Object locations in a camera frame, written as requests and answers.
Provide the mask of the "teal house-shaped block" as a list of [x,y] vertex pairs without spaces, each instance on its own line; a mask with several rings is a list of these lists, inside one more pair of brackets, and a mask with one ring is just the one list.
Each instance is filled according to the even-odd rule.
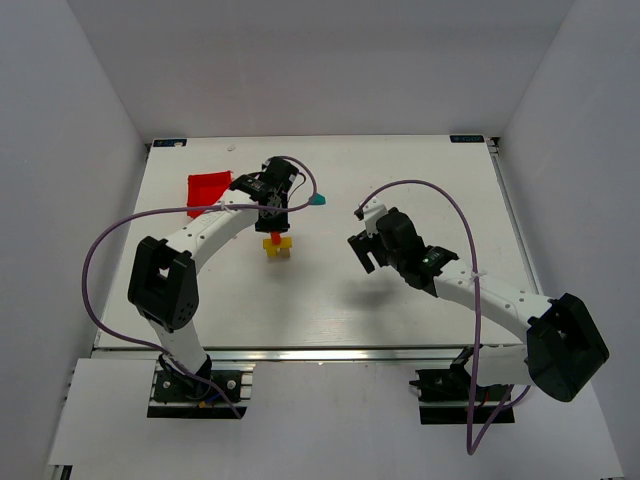
[[316,194],[310,201],[312,206],[322,206],[326,204],[326,198],[321,194]]

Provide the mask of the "yellow long block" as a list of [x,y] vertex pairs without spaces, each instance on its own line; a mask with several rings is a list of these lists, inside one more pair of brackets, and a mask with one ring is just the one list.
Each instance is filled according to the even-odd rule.
[[270,238],[265,238],[263,240],[263,249],[266,251],[269,248],[277,247],[279,249],[279,251],[280,251],[281,249],[284,249],[284,248],[291,249],[292,248],[292,244],[293,244],[293,241],[292,241],[291,237],[282,237],[282,241],[281,241],[281,243],[279,245],[274,245],[271,242]]

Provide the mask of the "red plastic bin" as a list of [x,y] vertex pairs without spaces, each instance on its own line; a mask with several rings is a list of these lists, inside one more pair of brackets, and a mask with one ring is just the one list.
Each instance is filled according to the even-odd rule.
[[191,208],[215,204],[225,193],[231,182],[231,171],[189,175],[187,178],[186,206]]

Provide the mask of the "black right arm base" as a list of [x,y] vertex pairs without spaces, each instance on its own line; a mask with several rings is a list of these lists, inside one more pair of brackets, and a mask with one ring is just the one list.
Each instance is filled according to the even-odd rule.
[[[418,394],[422,425],[463,425],[467,423],[471,375],[464,369],[473,348],[465,347],[446,368],[415,371],[409,385]],[[507,392],[506,385],[476,387],[474,424],[484,424]]]

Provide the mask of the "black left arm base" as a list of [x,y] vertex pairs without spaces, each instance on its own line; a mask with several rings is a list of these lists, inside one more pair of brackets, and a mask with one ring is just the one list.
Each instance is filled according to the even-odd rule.
[[[251,398],[253,366],[249,364],[214,363],[211,381],[234,405],[239,417],[246,413]],[[177,374],[170,373],[159,360],[155,362],[150,388],[147,417],[150,419],[237,420],[220,393],[209,385],[195,394],[187,393],[188,385]]]

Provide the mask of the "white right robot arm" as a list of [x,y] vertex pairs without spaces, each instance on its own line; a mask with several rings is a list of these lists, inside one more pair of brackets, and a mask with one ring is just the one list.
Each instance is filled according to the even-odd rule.
[[355,213],[364,230],[348,243],[366,272],[391,267],[412,288],[456,303],[519,339],[514,346],[469,346],[451,363],[446,385],[535,386],[570,402],[609,358],[585,303],[565,293],[554,299],[475,274],[458,255],[424,243],[409,217],[382,204]]

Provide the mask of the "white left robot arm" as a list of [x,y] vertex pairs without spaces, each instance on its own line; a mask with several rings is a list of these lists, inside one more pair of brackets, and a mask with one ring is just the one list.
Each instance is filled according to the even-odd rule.
[[163,368],[187,388],[205,387],[211,378],[211,359],[193,323],[200,270],[247,228],[270,240],[286,233],[289,192],[299,174],[290,158],[271,157],[260,171],[231,179],[209,209],[200,210],[182,229],[139,242],[127,298],[156,332]]

